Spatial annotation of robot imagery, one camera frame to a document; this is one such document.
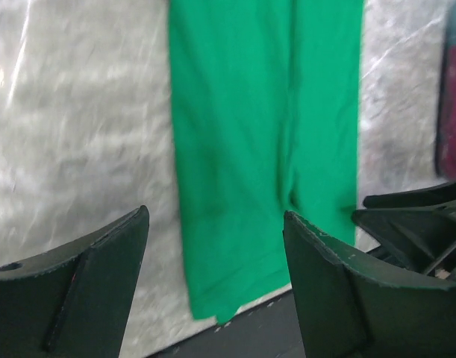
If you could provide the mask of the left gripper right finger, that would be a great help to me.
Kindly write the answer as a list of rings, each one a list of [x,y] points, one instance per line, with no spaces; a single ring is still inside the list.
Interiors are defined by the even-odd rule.
[[[308,357],[456,357],[456,282],[386,263],[284,214]]]

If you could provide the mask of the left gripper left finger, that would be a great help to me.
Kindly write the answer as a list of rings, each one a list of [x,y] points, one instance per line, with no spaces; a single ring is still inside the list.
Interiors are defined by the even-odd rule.
[[[141,206],[0,267],[0,357],[117,357],[146,249]]]

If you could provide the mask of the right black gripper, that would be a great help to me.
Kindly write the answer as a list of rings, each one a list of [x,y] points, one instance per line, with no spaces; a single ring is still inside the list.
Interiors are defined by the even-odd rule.
[[[368,196],[352,221],[406,269],[456,280],[456,181]]]

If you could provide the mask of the green t shirt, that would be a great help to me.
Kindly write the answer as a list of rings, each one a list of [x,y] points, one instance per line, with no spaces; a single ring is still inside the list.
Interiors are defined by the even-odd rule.
[[[171,1],[184,274],[196,320],[290,281],[288,210],[348,243],[357,200],[361,1]]]

